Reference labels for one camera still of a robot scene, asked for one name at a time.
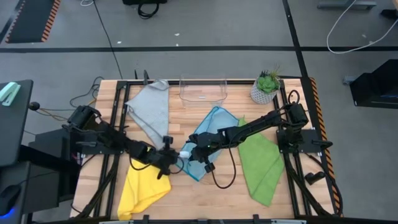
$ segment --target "yellow cloth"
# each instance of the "yellow cloth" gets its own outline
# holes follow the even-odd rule
[[[137,169],[145,166],[135,160],[132,162]],[[140,171],[130,166],[118,208],[120,220],[130,220],[133,213],[144,211],[171,190],[169,177],[163,175],[158,180],[158,173],[159,169],[154,166]]]

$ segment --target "black cable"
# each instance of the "black cable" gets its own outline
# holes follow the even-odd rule
[[[89,162],[90,160],[92,160],[92,158],[94,158],[95,156],[96,156],[96,154],[95,154],[95,155],[92,155],[90,158],[88,158],[88,159],[81,165],[80,170],[83,168],[83,166],[85,166],[85,165],[87,164],[87,162]]]
[[[67,121],[68,120],[68,118],[64,118],[63,116],[59,116],[59,115],[54,115],[54,114],[46,112],[46,111],[43,111],[43,112],[45,112],[47,114],[43,114],[43,113],[38,112],[38,111],[35,111],[35,112],[40,114],[40,115],[43,115],[43,116],[50,116],[50,117],[52,117],[53,119],[55,119],[57,121]]]
[[[95,91],[98,91],[98,88],[100,87],[100,84],[96,84],[96,82],[97,82],[98,79],[104,80],[104,78],[101,77],[101,76],[96,77],[96,78],[94,79],[94,81],[93,81],[93,84],[91,84],[91,87],[90,87],[90,89],[88,90],[87,93],[85,93],[85,94],[83,94],[83,95],[79,95],[79,96],[73,97],[72,99],[70,99],[70,101],[69,101],[70,106],[73,107],[73,108],[77,108],[77,106],[75,106],[75,105],[73,104],[73,101],[75,101],[75,100],[77,100],[77,99],[79,99],[79,98],[81,98],[81,97],[88,96],[88,95],[91,93],[92,90],[93,90],[93,92],[92,92],[91,95],[93,96],[94,99],[96,99],[96,98],[94,97],[94,92],[95,92]]]
[[[47,109],[47,108],[40,108],[47,111],[74,111],[74,109]]]
[[[132,165],[132,158],[130,157],[130,166],[131,166],[131,168],[133,168],[134,170],[136,170],[136,171],[140,171],[140,170],[143,170],[143,169],[146,169],[147,167],[149,167],[151,164],[148,164],[148,165],[146,165],[146,166],[144,166],[144,167],[141,167],[141,168],[135,168],[133,165]]]
[[[111,47],[114,60],[115,60],[115,62],[116,62],[116,65],[118,66],[120,78],[123,80],[124,78],[123,78],[123,76],[122,76],[122,71],[120,70],[120,66],[119,66],[118,59],[116,58],[116,54],[114,53],[114,49],[113,49],[113,46],[112,46],[111,39],[109,38],[108,32],[107,32],[106,29],[105,29],[105,25],[104,25],[104,23],[103,23],[103,21],[102,21],[100,12],[98,11],[98,8],[97,8],[97,4],[95,3],[95,1],[93,1],[93,2],[94,2],[95,10],[97,11],[97,14],[98,14],[98,17],[99,17],[99,21],[101,22],[102,28],[103,28],[103,30],[105,31],[106,37],[108,38],[109,46]]]
[[[313,157],[313,156],[311,156],[311,155],[309,155],[309,154],[307,154],[307,153],[305,153],[305,154],[306,154],[310,159],[312,159],[314,162],[316,162],[316,163],[322,168],[323,172],[324,172],[324,173],[326,174],[326,176],[329,178],[329,180],[330,180],[332,186],[335,187],[337,196],[338,196],[339,201],[340,201],[340,208],[338,209],[337,215],[340,216],[341,214],[343,214],[343,196],[341,196],[341,192],[340,192],[340,189],[339,189],[338,186],[337,186],[336,180],[333,179],[333,178],[331,177],[331,175],[329,174],[329,172],[327,172],[327,170],[325,169],[325,167],[322,165],[322,163],[321,163],[317,158],[315,158],[315,157]]]
[[[42,177],[42,176],[44,176],[44,175],[56,174],[56,173],[58,173],[58,171],[53,171],[53,172],[48,172],[48,173],[45,173],[45,174],[34,175],[33,177],[29,177],[29,178],[27,178],[27,179],[25,179],[25,180],[19,182],[19,183],[16,184],[16,185],[21,185],[21,184],[23,184],[24,182],[27,182],[28,180],[31,180],[31,179],[36,178],[36,177]]]
[[[72,204],[70,204],[70,208],[73,209],[75,212],[77,212],[77,213],[79,213],[79,214],[81,213],[81,211],[75,209],[75,207],[74,207]]]
[[[300,102],[300,94],[298,93],[297,90],[292,90],[292,91],[290,91],[289,96],[287,97],[287,102],[290,103],[290,104],[292,104],[292,102],[290,101],[290,97],[292,97],[292,94],[293,94],[293,93],[295,93],[295,94],[297,95],[297,101],[296,101],[296,103],[299,103],[299,102]]]
[[[26,131],[26,130],[24,130],[24,132],[26,132],[26,133],[28,133],[28,134],[31,134],[31,135],[33,135],[33,136],[36,136],[36,134],[33,134],[32,132],[29,132],[29,131]]]
[[[181,159],[181,157],[178,157],[178,159],[180,159],[180,161],[181,161],[181,163],[182,163],[182,166],[181,166],[180,170],[177,171],[177,172],[171,172],[171,171],[170,171],[171,174],[179,174],[179,173],[184,169],[184,166],[185,166],[184,160]]]
[[[153,12],[151,12],[151,13],[146,13],[146,12],[144,12],[144,11],[142,11],[142,6],[145,4],[145,3],[147,3],[147,2],[149,2],[149,0],[142,0],[140,3],[139,3],[139,5],[138,5],[138,16],[141,18],[141,19],[150,19],[151,17],[153,17],[156,13],[157,13],[157,11],[159,10],[159,2],[156,2],[156,8],[155,8],[155,10],[153,11]]]
[[[283,114],[286,114],[286,113],[287,113],[287,111],[285,111],[285,112],[283,112],[283,113],[281,113],[281,114],[278,113],[278,115],[275,115],[275,116],[282,116]],[[215,175],[214,175],[214,172],[211,171],[211,175],[213,176],[214,183],[215,183],[216,186],[217,186],[218,188],[220,188],[220,189],[227,189],[228,187],[232,186],[232,184],[233,184],[234,181],[235,181],[235,178],[236,178],[236,164],[235,164],[235,160],[234,160],[234,157],[233,157],[232,151],[231,151],[231,143],[232,143],[233,140],[236,138],[236,136],[238,136],[239,134],[241,134],[243,131],[246,131],[246,129],[244,129],[244,130],[242,130],[242,131],[236,133],[236,134],[231,138],[231,140],[229,141],[229,144],[228,144],[229,155],[231,156],[232,164],[233,164],[233,167],[234,167],[234,175],[233,175],[233,177],[232,177],[231,182],[230,182],[227,186],[225,186],[225,187],[220,186],[220,185],[217,183],[217,180],[216,180],[216,177],[215,177]]]

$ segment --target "gray cloth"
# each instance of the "gray cloth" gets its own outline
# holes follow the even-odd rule
[[[146,85],[127,103],[127,112],[154,143],[156,149],[164,146],[163,136],[169,131],[169,83],[156,80]]]

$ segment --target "green cloth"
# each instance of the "green cloth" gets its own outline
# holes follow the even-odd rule
[[[245,124],[241,118],[239,126]],[[239,145],[239,155],[250,196],[269,206],[284,169],[278,146],[257,133]]]

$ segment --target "wooden table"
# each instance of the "wooden table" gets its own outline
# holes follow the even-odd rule
[[[307,110],[303,88],[300,79],[285,79],[286,92],[289,94],[291,90],[297,90],[300,93],[300,102]],[[115,95],[116,80],[103,80],[98,92],[96,109],[101,112],[103,119],[109,122],[112,112],[112,105]],[[132,86],[129,98],[136,95],[142,86]],[[223,103],[223,107],[235,115],[237,118],[245,116],[246,121],[250,122],[268,111],[274,110],[274,105],[257,105],[250,97],[251,85],[228,85],[228,97]],[[122,108],[124,90],[121,93],[118,108]],[[184,145],[188,136],[194,132],[195,128],[200,124],[202,119],[208,114],[211,108],[184,108],[179,97],[180,88],[178,85],[170,87],[169,102],[169,134],[174,137],[172,147],[180,150]],[[279,104],[282,104],[282,97],[278,93]],[[118,111],[116,124],[119,124],[121,109]],[[150,142],[146,134],[138,127],[129,117],[126,117],[127,136],[132,139]],[[304,129],[312,127],[309,122]],[[277,128],[270,128],[262,132],[262,134],[276,143],[275,131]],[[233,156],[236,161],[237,177],[234,184],[226,189],[221,190],[214,184],[210,174],[202,178],[200,182],[193,180],[184,172],[170,176],[172,190],[156,203],[152,204],[142,213],[133,214],[132,219],[142,219],[143,215],[150,215],[150,219],[249,219],[253,214],[259,214],[260,218],[293,218],[292,203],[290,199],[289,187],[287,182],[287,174],[284,171],[279,179],[279,183],[275,190],[274,198],[270,207],[261,205],[254,201],[246,187],[246,181],[243,176],[241,161],[236,149],[233,149]],[[301,155],[302,168],[304,175],[313,172],[316,173],[322,169],[306,155]],[[98,187],[99,176],[103,156],[97,155],[89,161],[80,173],[75,199],[73,206],[82,210],[89,202]],[[221,185],[226,185],[231,181],[233,175],[233,166],[231,158],[227,150],[222,151],[215,162],[215,175]],[[117,209],[120,196],[124,187],[127,170],[129,168],[128,155],[125,153],[121,156],[119,162],[119,170],[116,181],[116,190],[113,198],[113,211],[111,218],[117,219]],[[172,171],[177,171],[177,167],[172,167]],[[307,187],[310,189],[314,197],[320,202],[323,208],[333,213],[331,197],[326,180],[322,179],[315,184]],[[300,213],[304,214],[303,200],[300,190],[296,186],[297,200]],[[104,215],[108,192],[104,193],[102,198],[101,215]],[[72,211],[71,216],[75,216],[76,212]]]

